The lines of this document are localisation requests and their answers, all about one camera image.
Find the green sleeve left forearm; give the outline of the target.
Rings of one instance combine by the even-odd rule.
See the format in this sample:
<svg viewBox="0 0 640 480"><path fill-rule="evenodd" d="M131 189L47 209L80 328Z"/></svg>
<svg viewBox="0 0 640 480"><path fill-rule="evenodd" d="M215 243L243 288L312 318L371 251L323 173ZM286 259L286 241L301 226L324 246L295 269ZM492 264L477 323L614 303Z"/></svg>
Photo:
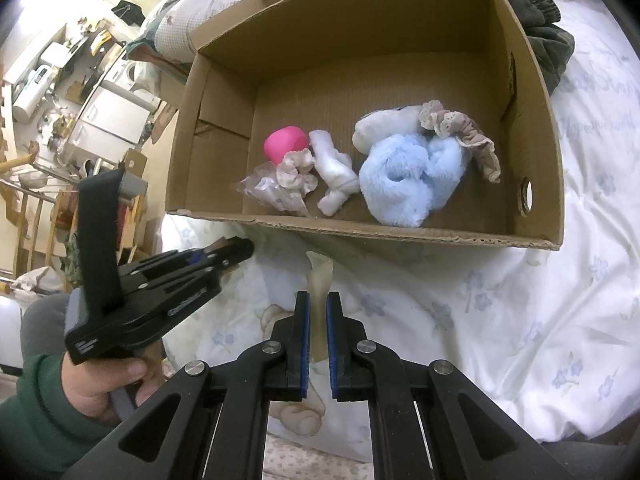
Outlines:
<svg viewBox="0 0 640 480"><path fill-rule="evenodd" d="M1 477L57 479L112 430L80 414L62 385L60 354L29 358L16 393L1 402Z"/></svg>

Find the person's left hand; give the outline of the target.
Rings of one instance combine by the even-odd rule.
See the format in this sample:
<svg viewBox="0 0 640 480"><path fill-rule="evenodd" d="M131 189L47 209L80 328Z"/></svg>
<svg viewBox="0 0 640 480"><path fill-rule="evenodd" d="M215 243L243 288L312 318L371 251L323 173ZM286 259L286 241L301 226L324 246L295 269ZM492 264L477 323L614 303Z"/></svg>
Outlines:
<svg viewBox="0 0 640 480"><path fill-rule="evenodd" d="M62 388L67 401L81 415L111 425L118 421L118 416L110 393L141 382L134 401L137 406L141 405L165 382L162 361L160 341L151 344L137 358L89 360L78 365L65 352L61 368Z"/></svg>

